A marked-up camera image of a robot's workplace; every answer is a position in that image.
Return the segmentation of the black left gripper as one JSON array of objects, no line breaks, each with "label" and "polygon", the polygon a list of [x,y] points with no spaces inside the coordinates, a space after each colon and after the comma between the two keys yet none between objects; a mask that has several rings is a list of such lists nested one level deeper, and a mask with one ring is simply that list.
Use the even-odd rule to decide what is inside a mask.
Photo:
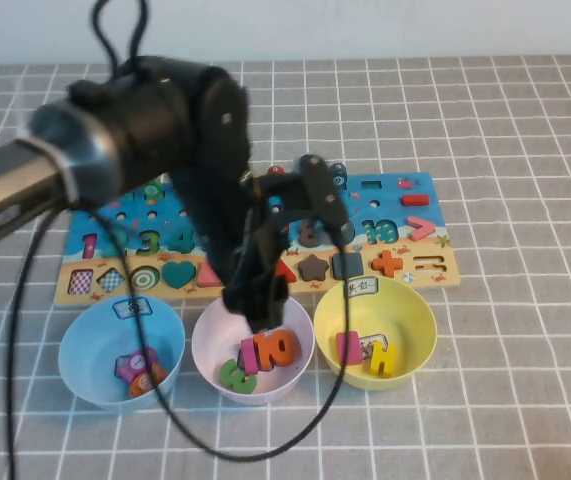
[{"label": "black left gripper", "polygon": [[309,183],[310,175],[304,172],[251,177],[242,183],[249,207],[222,298],[226,309],[243,316],[252,331],[283,323],[289,289],[278,268],[290,246],[289,224],[314,216]]}]

